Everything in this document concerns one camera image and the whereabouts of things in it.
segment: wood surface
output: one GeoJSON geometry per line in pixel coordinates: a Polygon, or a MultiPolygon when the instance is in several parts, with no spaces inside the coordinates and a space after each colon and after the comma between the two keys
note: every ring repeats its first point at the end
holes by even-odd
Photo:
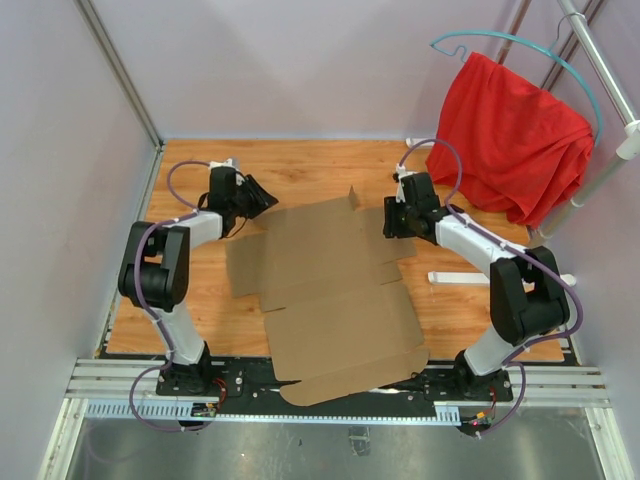
{"type": "MultiPolygon", "coordinates": [[[[295,207],[345,195],[354,186],[362,207],[382,206],[382,199],[394,195],[391,179],[395,164],[406,151],[403,142],[393,141],[266,141],[266,140],[172,140],[168,143],[152,194],[147,219],[164,220],[188,212],[169,193],[167,172],[182,160],[223,161],[233,156],[244,173],[251,173],[280,204],[295,207]]],[[[424,168],[426,150],[412,154],[408,166],[424,168]]],[[[174,174],[174,186],[184,198],[197,202],[208,190],[208,170],[186,166],[174,174]]],[[[441,199],[450,191],[437,187],[441,199]]],[[[510,225],[502,214],[480,212],[461,194],[453,203],[473,218],[508,240],[526,243],[524,228],[510,225]]],[[[247,222],[238,234],[259,229],[247,222]]],[[[191,254],[188,306],[198,332],[213,354],[267,355],[269,345],[257,295],[231,298],[225,266],[225,242],[209,243],[191,254]]],[[[473,344],[489,325],[489,290],[485,287],[434,286],[427,280],[433,270],[476,271],[464,259],[426,241],[414,240],[418,255],[399,261],[415,311],[431,350],[432,359],[452,359],[473,344]]],[[[156,353],[162,343],[141,310],[127,299],[121,302],[108,351],[156,353]]],[[[523,354],[526,360],[562,360],[556,341],[536,345],[523,354]]]]}

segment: blue plastic hanger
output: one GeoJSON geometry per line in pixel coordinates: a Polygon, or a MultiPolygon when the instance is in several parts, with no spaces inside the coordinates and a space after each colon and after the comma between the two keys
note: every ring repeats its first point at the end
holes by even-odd
{"type": "Polygon", "coordinates": [[[503,38],[505,40],[511,40],[512,42],[519,43],[521,45],[524,45],[525,47],[532,48],[535,51],[546,55],[547,57],[553,59],[555,62],[562,65],[571,75],[573,75],[573,77],[578,81],[582,89],[587,94],[587,97],[589,97],[589,102],[591,102],[591,106],[593,107],[593,111],[596,115],[596,123],[598,124],[598,131],[596,133],[595,144],[597,146],[600,143],[600,137],[602,136],[602,112],[600,112],[600,106],[598,105],[598,101],[596,100],[596,96],[593,94],[593,91],[591,90],[589,85],[587,85],[587,82],[584,80],[584,78],[582,78],[582,75],[580,75],[575,68],[573,68],[567,62],[565,62],[562,58],[558,57],[552,51],[538,45],[537,43],[533,43],[525,38],[517,37],[515,35],[510,35],[508,33],[493,32],[491,30],[459,30],[456,32],[449,32],[436,38],[433,42],[431,42],[431,47],[436,49],[438,52],[448,55],[449,57],[455,57],[458,54],[458,52],[462,50],[462,55],[460,56],[460,59],[462,60],[462,62],[466,62],[467,58],[469,58],[469,50],[467,49],[466,45],[458,45],[453,52],[448,52],[438,46],[438,43],[440,43],[442,40],[446,38],[460,37],[464,35],[497,37],[497,38],[503,38]]]}

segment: cardboard box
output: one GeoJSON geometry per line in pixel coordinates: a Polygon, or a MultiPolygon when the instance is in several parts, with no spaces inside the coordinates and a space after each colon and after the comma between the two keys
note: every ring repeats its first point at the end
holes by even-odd
{"type": "Polygon", "coordinates": [[[429,356],[395,261],[411,240],[382,235],[382,208],[349,195],[263,214],[266,232],[227,243],[234,297],[257,293],[280,392],[313,405],[421,371],[429,356]]]}

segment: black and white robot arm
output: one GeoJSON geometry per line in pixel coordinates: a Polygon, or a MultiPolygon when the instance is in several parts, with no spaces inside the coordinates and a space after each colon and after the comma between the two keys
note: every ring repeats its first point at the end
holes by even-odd
{"type": "MultiPolygon", "coordinates": [[[[228,237],[238,218],[245,221],[255,218],[278,203],[251,175],[243,175],[232,159],[211,162],[209,169],[209,191],[201,197],[206,205],[190,218],[153,230],[140,262],[140,288],[148,304],[148,310],[143,311],[160,334],[167,358],[172,359],[170,368],[162,374],[158,394],[206,394],[216,374],[212,371],[209,348],[187,310],[191,250],[228,237]]],[[[136,253],[153,225],[150,222],[132,225],[118,276],[120,294],[140,308],[134,275],[136,253]]]]}
{"type": "Polygon", "coordinates": [[[550,250],[545,247],[527,249],[504,239],[496,244],[481,235],[477,230],[486,230],[469,215],[453,206],[460,217],[456,218],[440,204],[426,172],[415,173],[397,167],[394,178],[398,191],[395,197],[384,200],[384,235],[387,238],[419,237],[452,250],[490,279],[491,325],[474,345],[456,358],[456,368],[464,384],[489,378],[527,342],[569,321],[569,306],[563,288],[507,251],[505,246],[528,254],[557,273],[558,267],[550,250]],[[533,289],[525,291],[523,282],[532,283],[533,289]]]}

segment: red cloth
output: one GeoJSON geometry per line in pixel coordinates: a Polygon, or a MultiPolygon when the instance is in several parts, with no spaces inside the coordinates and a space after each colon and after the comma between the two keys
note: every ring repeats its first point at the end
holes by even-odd
{"type": "MultiPolygon", "coordinates": [[[[473,205],[533,227],[580,186],[593,149],[582,116],[478,53],[447,93],[438,138],[460,153],[460,191],[473,205]]],[[[455,184],[458,166],[443,145],[427,169],[434,183],[455,184]]]]}

